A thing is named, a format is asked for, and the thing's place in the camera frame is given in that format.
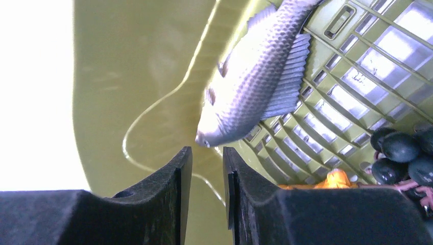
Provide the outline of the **grey toy fish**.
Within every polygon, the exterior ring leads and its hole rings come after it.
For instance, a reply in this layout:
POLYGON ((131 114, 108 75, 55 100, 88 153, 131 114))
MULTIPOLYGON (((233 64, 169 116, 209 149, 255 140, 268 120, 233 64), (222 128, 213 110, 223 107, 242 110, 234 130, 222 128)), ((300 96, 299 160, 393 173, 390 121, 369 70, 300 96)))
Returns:
POLYGON ((320 1, 270 3, 204 90, 196 144, 212 148, 245 138, 260 121, 296 109, 311 35, 302 28, 320 1))

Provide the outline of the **orange toy food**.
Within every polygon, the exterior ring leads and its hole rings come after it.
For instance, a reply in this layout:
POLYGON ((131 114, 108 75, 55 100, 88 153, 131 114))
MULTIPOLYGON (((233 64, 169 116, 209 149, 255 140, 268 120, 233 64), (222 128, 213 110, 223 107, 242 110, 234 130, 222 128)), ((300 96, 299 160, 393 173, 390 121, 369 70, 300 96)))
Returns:
POLYGON ((346 188, 358 188, 358 184, 355 182, 351 182, 344 170, 335 168, 326 175, 326 178, 323 181, 317 184, 293 184, 293 185, 279 184, 278 187, 285 190, 346 189, 346 188))

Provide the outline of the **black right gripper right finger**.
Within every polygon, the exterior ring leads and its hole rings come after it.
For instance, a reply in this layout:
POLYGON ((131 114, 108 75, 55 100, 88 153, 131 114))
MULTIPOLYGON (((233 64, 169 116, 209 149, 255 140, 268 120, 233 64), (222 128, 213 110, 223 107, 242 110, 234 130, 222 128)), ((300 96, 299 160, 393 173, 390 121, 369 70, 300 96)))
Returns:
POLYGON ((388 188, 285 190, 223 149, 234 244, 432 244, 415 204, 388 188))

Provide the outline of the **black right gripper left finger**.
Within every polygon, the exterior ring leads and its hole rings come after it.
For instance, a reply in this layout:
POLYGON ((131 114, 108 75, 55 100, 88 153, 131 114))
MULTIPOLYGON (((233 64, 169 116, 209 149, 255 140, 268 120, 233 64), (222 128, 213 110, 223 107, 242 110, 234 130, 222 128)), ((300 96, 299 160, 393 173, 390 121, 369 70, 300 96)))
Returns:
POLYGON ((86 190, 1 192, 1 244, 184 244, 193 153, 103 198, 86 190))

